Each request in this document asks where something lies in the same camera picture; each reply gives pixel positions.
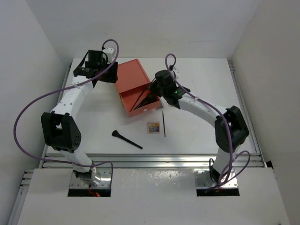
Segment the black fan brush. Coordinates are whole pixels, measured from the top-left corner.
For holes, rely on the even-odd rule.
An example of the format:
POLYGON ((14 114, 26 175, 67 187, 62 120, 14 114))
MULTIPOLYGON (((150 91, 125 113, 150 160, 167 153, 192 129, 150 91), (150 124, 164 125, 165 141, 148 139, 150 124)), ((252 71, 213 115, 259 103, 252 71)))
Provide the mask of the black fan brush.
POLYGON ((149 93, 149 94, 147 94, 147 96, 142 101, 145 101, 145 100, 148 100, 149 103, 151 104, 151 103, 156 102, 157 98, 156 98, 156 96, 154 94, 149 93))

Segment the thin dark makeup brush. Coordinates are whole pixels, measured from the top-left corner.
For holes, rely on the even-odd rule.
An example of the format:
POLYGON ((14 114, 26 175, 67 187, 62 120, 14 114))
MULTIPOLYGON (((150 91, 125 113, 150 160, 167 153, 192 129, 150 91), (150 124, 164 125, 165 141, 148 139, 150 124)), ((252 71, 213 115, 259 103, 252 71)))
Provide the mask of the thin dark makeup brush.
POLYGON ((141 92, 141 94, 138 96, 138 98, 136 99, 136 101, 134 102, 133 106, 130 109, 130 112, 133 111, 133 109, 135 108, 135 106, 137 105, 137 103, 139 102, 140 98, 143 96, 144 91, 141 92))

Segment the thin black liner brush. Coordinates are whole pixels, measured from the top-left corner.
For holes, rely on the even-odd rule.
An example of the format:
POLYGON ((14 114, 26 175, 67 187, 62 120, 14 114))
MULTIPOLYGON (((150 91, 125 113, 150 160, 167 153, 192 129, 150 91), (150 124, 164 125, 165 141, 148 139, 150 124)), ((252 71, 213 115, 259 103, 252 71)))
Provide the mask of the thin black liner brush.
POLYGON ((162 111, 162 122, 163 122, 164 137, 166 138, 166 132, 165 132, 165 117, 164 117, 164 112, 163 112, 163 111, 162 111))

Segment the small black powder brush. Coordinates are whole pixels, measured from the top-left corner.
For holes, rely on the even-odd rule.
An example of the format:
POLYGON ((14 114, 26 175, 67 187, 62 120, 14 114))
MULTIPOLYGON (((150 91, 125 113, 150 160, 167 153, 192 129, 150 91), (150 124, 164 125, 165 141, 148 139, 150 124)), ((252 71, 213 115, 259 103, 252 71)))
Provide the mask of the small black powder brush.
POLYGON ((134 108, 134 110, 140 108, 140 107, 144 107, 145 105, 148 105, 149 104, 149 101, 148 100, 145 100, 145 101, 142 101, 138 106, 136 106, 134 108))

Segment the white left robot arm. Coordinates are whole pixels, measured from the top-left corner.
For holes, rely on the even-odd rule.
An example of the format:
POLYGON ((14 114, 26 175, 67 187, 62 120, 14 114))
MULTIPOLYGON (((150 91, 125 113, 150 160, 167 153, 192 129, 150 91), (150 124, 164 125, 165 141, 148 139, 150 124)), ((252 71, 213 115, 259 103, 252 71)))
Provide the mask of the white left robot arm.
POLYGON ((77 113, 98 80, 116 83, 118 63, 113 62, 115 49, 89 50, 73 71, 73 88, 64 92, 60 102, 41 116, 46 145, 59 151, 72 164, 75 177, 95 187, 100 183, 93 161, 79 148, 82 135, 75 122, 77 113))

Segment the orange drawer box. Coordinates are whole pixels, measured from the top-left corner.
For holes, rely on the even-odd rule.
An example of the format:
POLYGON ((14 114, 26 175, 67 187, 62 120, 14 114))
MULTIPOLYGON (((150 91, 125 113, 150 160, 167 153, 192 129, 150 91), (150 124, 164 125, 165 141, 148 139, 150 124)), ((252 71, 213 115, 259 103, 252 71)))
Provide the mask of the orange drawer box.
POLYGON ((138 106, 147 94, 150 93, 148 89, 150 79, 138 59, 133 59, 119 64, 117 75, 118 80, 116 82, 116 88, 122 105, 130 118, 153 110, 161 104, 160 99, 156 97, 156 102, 145 105, 144 107, 140 107, 136 110, 133 109, 133 111, 130 112, 131 107, 142 91, 144 91, 144 94, 136 106, 138 106))

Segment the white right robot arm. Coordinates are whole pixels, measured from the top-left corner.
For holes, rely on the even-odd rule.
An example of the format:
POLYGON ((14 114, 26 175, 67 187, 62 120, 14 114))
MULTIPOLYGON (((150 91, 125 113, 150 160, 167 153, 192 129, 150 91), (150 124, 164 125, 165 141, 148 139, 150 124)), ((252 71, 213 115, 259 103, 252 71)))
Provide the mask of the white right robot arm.
POLYGON ((169 105, 190 112, 212 125, 218 152, 210 166, 210 178, 212 182, 219 183, 229 172, 236 149, 249 136, 242 112, 236 106, 225 108, 198 99, 189 89, 177 84, 173 77, 168 70, 156 72, 150 91, 163 97, 169 105))

